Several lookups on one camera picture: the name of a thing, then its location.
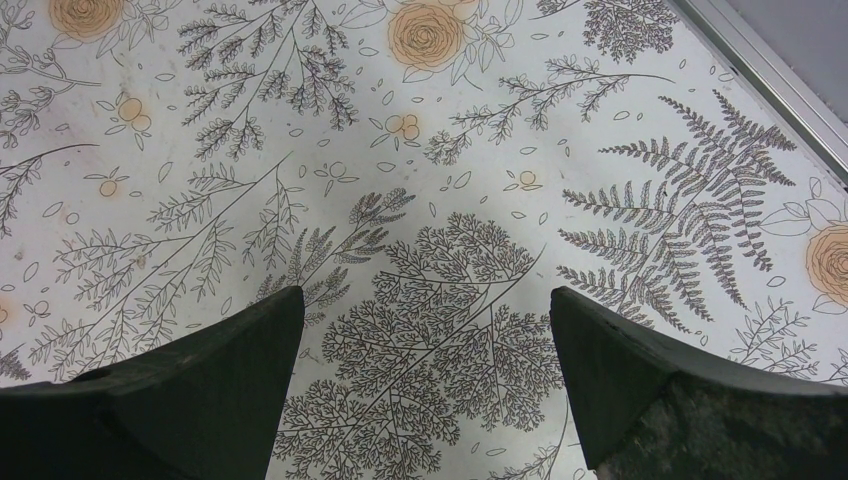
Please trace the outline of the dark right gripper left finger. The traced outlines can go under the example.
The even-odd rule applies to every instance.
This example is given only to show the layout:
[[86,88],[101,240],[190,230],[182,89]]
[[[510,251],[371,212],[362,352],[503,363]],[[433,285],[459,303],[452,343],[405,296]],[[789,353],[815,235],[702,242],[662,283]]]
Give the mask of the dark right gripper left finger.
[[286,287],[65,383],[1,392],[5,479],[262,479],[305,320]]

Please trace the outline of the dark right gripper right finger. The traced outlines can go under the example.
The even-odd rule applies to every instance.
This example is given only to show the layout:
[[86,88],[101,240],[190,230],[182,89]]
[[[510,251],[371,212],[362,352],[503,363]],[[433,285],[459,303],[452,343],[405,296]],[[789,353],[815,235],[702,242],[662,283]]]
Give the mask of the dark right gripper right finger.
[[551,294],[587,467],[600,479],[843,479],[847,391],[747,367]]

